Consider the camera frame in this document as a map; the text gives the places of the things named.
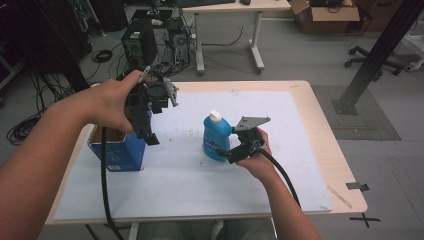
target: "white bottle cap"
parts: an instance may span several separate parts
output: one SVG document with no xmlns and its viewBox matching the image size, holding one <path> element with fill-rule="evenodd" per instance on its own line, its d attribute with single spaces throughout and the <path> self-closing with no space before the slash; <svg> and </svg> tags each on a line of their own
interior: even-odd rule
<svg viewBox="0 0 424 240">
<path fill-rule="evenodd" d="M 219 112 L 217 112 L 215 110 L 212 110 L 211 111 L 211 115 L 209 115 L 209 118 L 211 119 L 211 121 L 213 123 L 219 123 L 222 120 L 221 113 L 219 113 Z"/>
</svg>

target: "office chair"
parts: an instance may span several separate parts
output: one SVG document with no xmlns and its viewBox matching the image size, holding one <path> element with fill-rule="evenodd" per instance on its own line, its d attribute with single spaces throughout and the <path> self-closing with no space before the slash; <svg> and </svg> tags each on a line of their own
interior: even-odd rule
<svg viewBox="0 0 424 240">
<path fill-rule="evenodd" d="M 352 58 L 352 59 L 348 60 L 347 62 L 345 62 L 346 68 L 351 67 L 352 63 L 364 62 L 365 59 L 367 59 L 367 56 L 369 55 L 368 51 L 366 51 L 365 49 L 363 49 L 359 46 L 355 46 L 354 48 L 349 49 L 349 55 L 354 55 L 356 52 L 359 52 L 360 54 L 364 55 L 364 57 L 357 57 L 357 58 Z M 395 70 L 393 71 L 393 75 L 395 75 L 395 76 L 399 75 L 399 73 L 404 68 L 404 66 L 402 64 L 395 63 L 395 62 L 392 62 L 392 61 L 389 61 L 389 60 L 384 61 L 383 65 L 395 68 Z M 381 77 L 381 75 L 383 75 L 383 71 L 380 68 L 377 72 L 377 75 L 373 79 L 373 81 L 377 81 Z"/>
</svg>

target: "white paper sheet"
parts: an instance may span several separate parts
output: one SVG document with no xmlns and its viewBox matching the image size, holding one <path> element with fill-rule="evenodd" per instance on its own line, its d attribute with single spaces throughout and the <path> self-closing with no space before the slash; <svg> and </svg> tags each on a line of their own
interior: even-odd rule
<svg viewBox="0 0 424 240">
<path fill-rule="evenodd" d="M 273 156 L 283 166 L 305 212 L 332 209 L 290 92 L 179 92 L 179 106 L 153 115 L 160 144 L 147 146 L 140 172 L 108 172 L 113 218 L 202 217 L 270 213 L 261 183 L 247 170 L 202 151 L 203 120 L 217 110 L 235 126 L 242 116 L 270 117 Z M 239 145 L 231 135 L 231 146 Z M 56 220 L 105 218 L 100 160 L 84 144 L 68 177 Z"/>
</svg>

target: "desk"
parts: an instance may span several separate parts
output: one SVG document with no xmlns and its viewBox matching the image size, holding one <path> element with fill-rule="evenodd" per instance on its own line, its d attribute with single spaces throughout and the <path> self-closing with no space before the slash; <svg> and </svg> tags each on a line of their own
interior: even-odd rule
<svg viewBox="0 0 424 240">
<path fill-rule="evenodd" d="M 259 54 L 259 50 L 257 47 L 258 36 L 259 36 L 259 28 L 262 18 L 262 12 L 268 10 L 287 10 L 290 9 L 290 4 L 286 0 L 253 0 L 249 6 L 245 6 L 237 0 L 235 3 L 227 3 L 227 4 L 219 4 L 219 5 L 211 5 L 211 6 L 203 6 L 203 7 L 192 7 L 192 8 L 184 8 L 183 12 L 185 13 L 194 13 L 194 22 L 195 22 L 195 31 L 196 31 L 196 61 L 197 61 L 197 72 L 199 74 L 205 73 L 205 65 L 203 62 L 203 52 L 202 52 L 202 43 L 200 39 L 200 21 L 199 14 L 202 15 L 211 15 L 215 16 L 214 22 L 221 21 L 224 13 L 229 13 L 227 16 L 227 23 L 233 23 L 237 20 L 237 17 L 234 16 L 235 13 L 255 13 L 254 20 L 254 31 L 253 38 L 249 40 L 250 49 L 252 51 L 253 57 L 255 59 L 256 67 L 258 71 L 262 71 L 265 69 L 265 65 L 262 61 L 261 55 Z"/>
<path fill-rule="evenodd" d="M 309 140 L 311 150 L 315 156 L 319 171 L 321 172 L 327 194 L 331 200 L 333 210 L 331 213 L 358 213 L 367 208 L 366 202 L 360 190 L 348 190 L 346 183 L 355 182 L 355 178 L 349 169 L 346 159 L 341 152 L 330 126 L 315 98 L 310 85 L 305 81 L 261 81 L 261 82 L 177 82 L 175 83 L 181 91 L 185 92 L 211 92 L 211 91 L 287 91 L 290 92 L 305 133 Z M 83 139 L 87 129 L 83 130 L 72 155 L 71 162 L 55 203 L 52 207 L 46 224 L 65 223 L 99 223 L 104 219 L 93 219 L 83 221 L 57 221 L 54 219 L 56 210 L 61 200 L 65 182 L 70 169 L 78 157 L 81 146 L 85 144 Z M 194 219 L 207 219 L 207 216 Z M 149 221 L 149 219 L 118 219 L 125 221 Z"/>
</svg>

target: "black cable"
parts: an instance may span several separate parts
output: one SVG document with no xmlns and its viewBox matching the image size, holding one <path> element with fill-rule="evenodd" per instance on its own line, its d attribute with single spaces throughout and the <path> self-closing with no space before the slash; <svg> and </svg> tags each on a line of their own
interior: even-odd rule
<svg viewBox="0 0 424 240">
<path fill-rule="evenodd" d="M 91 54 L 91 61 L 97 63 L 97 68 L 94 71 L 94 73 L 91 74 L 89 77 L 87 77 L 85 80 L 88 80 L 88 79 L 94 77 L 94 75 L 96 75 L 97 71 L 99 71 L 100 63 L 105 63 L 105 62 L 109 61 L 112 58 L 113 49 L 115 49 L 119 45 L 120 44 L 113 47 L 112 50 L 103 49 L 103 50 L 95 51 Z"/>
<path fill-rule="evenodd" d="M 95 63 L 104 63 L 109 61 L 111 58 L 112 51 L 108 49 L 98 50 L 91 54 L 91 60 Z"/>
<path fill-rule="evenodd" d="M 97 235 L 94 233 L 93 229 L 91 229 L 90 225 L 85 224 L 85 228 L 87 228 L 88 232 L 90 233 L 90 235 L 93 237 L 94 240 L 99 240 Z"/>
<path fill-rule="evenodd" d="M 340 9 L 342 9 L 342 7 L 339 7 L 338 9 L 336 9 L 335 11 L 333 11 L 333 10 L 331 10 L 332 8 L 335 8 L 335 7 L 328 7 L 327 8 L 328 12 L 330 12 L 330 13 L 338 13 L 340 11 Z"/>
<path fill-rule="evenodd" d="M 103 205 L 105 207 L 106 220 L 112 229 L 113 233 L 119 240 L 124 240 L 119 230 L 116 228 L 115 223 L 113 222 L 112 216 L 110 215 L 109 207 L 109 196 L 107 192 L 107 181 L 106 181 L 106 135 L 107 128 L 102 128 L 102 158 L 101 158 L 101 178 L 102 178 L 102 193 L 103 193 Z"/>
<path fill-rule="evenodd" d="M 265 151 L 264 149 L 260 149 L 259 150 L 260 153 L 262 153 L 266 158 L 268 158 L 273 164 L 274 166 L 278 169 L 278 171 L 280 171 L 281 175 L 283 175 L 284 179 L 287 182 L 287 185 L 289 186 L 289 189 L 293 195 L 294 200 L 297 202 L 297 204 L 299 205 L 300 208 L 302 208 L 300 206 L 300 202 L 299 202 L 299 198 L 297 197 L 297 193 L 296 190 L 293 187 L 293 184 L 290 181 L 289 175 L 287 175 L 286 171 L 284 171 L 284 168 L 281 167 L 281 165 L 277 162 L 277 160 L 275 160 L 275 158 L 272 157 L 271 154 L 269 154 L 267 151 Z"/>
<path fill-rule="evenodd" d="M 107 227 L 107 228 L 111 228 L 108 224 L 103 224 L 103 226 Z M 130 229 L 131 225 L 128 226 L 122 226 L 122 227 L 116 227 L 117 229 Z"/>
<path fill-rule="evenodd" d="M 239 36 L 237 37 L 237 39 L 236 40 L 234 40 L 234 41 L 232 41 L 232 42 L 230 42 L 230 43 L 227 43 L 227 44 L 216 44 L 216 43 L 202 43 L 202 46 L 219 46 L 219 47 L 231 47 L 232 45 L 234 45 L 238 40 L 240 40 L 240 38 L 241 38 L 241 35 L 243 34 L 243 26 L 241 26 L 241 28 L 239 28 L 240 29 L 240 34 L 239 34 Z"/>
<path fill-rule="evenodd" d="M 55 77 L 54 74 L 49 75 L 41 72 L 38 69 L 34 69 L 34 71 L 30 73 L 30 79 L 36 91 L 35 103 L 37 112 L 27 117 L 17 125 L 13 126 L 7 132 L 7 140 L 15 146 L 20 145 L 25 140 L 25 138 L 31 133 L 34 126 L 38 123 L 41 116 L 47 110 L 48 105 L 46 104 L 43 97 L 46 91 L 49 91 L 53 95 L 54 102 L 64 99 L 66 96 L 72 94 L 70 89 L 63 87 L 60 84 L 58 77 Z"/>
<path fill-rule="evenodd" d="M 119 65 L 121 65 L 121 59 L 122 59 L 123 56 L 125 56 L 125 53 L 123 53 L 118 59 L 118 65 L 116 66 L 116 77 L 119 76 Z"/>
</svg>

